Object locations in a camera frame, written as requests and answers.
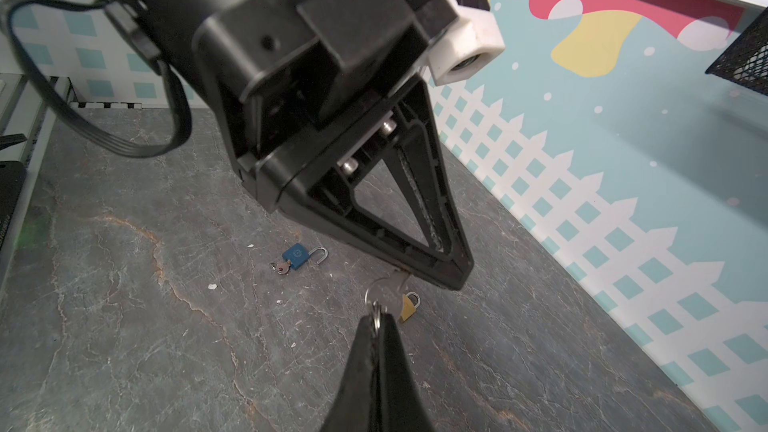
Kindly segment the small key with ring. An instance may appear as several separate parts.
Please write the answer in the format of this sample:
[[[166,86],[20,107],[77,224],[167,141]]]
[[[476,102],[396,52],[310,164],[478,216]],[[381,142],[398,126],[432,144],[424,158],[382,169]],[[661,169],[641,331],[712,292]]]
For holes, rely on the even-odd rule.
[[[410,277],[410,273],[395,269],[388,276],[374,280],[367,288],[364,300],[374,335],[380,330],[384,314],[400,318]]]

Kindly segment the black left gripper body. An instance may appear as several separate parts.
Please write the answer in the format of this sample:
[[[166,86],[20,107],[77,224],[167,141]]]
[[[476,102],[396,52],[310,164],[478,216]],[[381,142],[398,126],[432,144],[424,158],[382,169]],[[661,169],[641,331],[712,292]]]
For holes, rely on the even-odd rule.
[[[247,190],[302,128],[386,96],[456,19],[448,0],[112,0],[105,12],[215,112]]]

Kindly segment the brass padlock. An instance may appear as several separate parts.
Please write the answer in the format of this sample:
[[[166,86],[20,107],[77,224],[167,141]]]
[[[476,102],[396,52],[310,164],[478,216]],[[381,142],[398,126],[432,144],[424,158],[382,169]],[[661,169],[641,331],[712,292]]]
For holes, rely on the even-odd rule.
[[[405,323],[418,310],[421,303],[421,297],[417,292],[409,291],[402,296],[402,309],[399,321]]]

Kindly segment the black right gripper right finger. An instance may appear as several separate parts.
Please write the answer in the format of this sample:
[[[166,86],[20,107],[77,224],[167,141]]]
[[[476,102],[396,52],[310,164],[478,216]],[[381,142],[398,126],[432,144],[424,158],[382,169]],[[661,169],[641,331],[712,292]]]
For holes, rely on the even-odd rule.
[[[376,430],[434,431],[413,380],[395,319],[383,313],[376,335]]]

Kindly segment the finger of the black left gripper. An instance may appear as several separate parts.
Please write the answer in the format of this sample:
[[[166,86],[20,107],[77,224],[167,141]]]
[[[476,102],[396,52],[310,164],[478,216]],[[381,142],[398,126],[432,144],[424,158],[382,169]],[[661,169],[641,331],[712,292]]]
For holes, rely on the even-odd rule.
[[[433,285],[461,289],[474,262],[424,80],[306,124],[255,167],[256,197],[308,228]]]

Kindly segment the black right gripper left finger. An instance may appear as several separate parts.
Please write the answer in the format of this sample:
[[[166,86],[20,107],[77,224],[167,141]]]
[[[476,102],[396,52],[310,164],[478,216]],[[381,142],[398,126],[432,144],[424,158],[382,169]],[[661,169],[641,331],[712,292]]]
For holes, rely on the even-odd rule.
[[[377,414],[377,335],[370,315],[363,316],[333,404],[321,431],[373,431]]]

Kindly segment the blue padlock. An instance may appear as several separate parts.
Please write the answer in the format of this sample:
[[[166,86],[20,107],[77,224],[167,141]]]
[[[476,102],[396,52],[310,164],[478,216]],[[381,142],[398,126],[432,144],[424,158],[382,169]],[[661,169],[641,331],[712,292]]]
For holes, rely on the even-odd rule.
[[[284,265],[282,270],[298,270],[306,264],[313,256],[317,257],[316,264],[319,265],[329,256],[329,251],[323,246],[317,246],[312,249],[306,248],[301,243],[296,243],[282,253]]]

